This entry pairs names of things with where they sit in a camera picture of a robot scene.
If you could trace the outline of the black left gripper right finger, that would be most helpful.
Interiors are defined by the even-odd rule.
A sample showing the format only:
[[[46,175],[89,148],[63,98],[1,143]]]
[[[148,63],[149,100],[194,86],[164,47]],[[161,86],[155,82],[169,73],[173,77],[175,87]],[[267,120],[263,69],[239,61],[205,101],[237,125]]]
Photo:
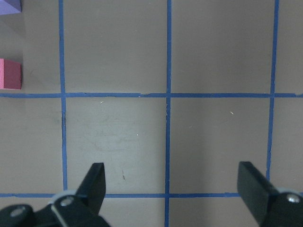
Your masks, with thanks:
[[[260,227],[303,225],[303,196],[276,188],[251,162],[239,163],[237,190]]]

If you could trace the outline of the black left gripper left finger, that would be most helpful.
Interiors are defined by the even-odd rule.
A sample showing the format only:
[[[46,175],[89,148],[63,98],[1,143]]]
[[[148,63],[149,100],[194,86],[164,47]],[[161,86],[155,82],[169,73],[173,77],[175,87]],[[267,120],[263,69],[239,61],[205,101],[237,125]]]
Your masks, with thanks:
[[[108,227],[99,215],[106,193],[103,163],[94,163],[74,194],[64,194],[51,204],[62,227]]]

